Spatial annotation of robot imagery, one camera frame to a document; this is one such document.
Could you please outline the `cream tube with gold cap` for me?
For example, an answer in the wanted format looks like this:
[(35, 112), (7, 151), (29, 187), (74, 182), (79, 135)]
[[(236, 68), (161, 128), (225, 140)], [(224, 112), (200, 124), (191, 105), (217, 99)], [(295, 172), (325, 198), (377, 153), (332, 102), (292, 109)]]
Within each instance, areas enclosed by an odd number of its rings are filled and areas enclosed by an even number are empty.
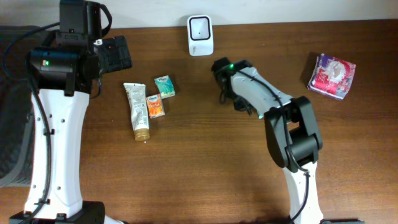
[(140, 83), (123, 83), (131, 109), (131, 123), (136, 141), (150, 138), (149, 115), (146, 104), (146, 86)]

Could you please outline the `teal tissue packet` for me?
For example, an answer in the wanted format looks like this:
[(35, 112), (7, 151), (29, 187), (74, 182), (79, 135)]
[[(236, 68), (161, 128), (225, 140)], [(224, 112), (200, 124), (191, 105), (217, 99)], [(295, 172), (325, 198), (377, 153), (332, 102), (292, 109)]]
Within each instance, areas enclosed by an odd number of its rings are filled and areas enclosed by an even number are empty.
[(162, 99), (175, 96), (175, 88), (168, 75), (155, 78), (154, 81)]

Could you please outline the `orange tissue packet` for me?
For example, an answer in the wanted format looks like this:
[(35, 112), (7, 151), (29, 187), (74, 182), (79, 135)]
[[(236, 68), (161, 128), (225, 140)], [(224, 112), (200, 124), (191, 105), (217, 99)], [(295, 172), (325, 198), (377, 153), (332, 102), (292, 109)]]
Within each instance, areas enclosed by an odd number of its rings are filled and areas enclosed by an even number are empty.
[(151, 119), (165, 115), (164, 106), (160, 94), (148, 96), (146, 98), (149, 117)]

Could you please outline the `red purple tissue pack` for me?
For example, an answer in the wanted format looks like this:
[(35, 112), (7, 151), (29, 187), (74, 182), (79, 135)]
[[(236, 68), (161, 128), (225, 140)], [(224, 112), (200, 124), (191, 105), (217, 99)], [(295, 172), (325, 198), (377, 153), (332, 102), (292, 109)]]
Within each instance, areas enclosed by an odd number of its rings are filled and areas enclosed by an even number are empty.
[(320, 54), (307, 88), (330, 98), (343, 100), (351, 88), (355, 70), (354, 63)]

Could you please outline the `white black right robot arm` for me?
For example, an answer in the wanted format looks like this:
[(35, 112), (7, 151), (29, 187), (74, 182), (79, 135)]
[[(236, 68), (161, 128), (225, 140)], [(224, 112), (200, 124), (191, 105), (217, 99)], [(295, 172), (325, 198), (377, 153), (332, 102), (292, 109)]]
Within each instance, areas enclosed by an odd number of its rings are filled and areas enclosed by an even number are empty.
[(287, 182), (288, 222), (321, 223), (316, 170), (323, 139), (310, 100), (281, 92), (247, 60), (232, 63), (223, 57), (211, 72), (221, 88), (221, 103), (231, 99), (236, 111), (262, 116), (269, 154)]

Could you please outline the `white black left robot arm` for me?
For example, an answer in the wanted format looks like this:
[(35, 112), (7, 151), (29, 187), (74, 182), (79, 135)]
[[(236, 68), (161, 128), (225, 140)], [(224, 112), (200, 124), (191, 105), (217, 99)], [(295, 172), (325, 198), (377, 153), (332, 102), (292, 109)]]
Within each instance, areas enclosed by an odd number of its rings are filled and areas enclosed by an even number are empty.
[(61, 1), (60, 20), (45, 26), (41, 46), (26, 55), (34, 110), (33, 169), (23, 211), (10, 223), (112, 223), (102, 202), (81, 196), (81, 132), (93, 81), (130, 68), (126, 44), (107, 39), (108, 8), (94, 1)]

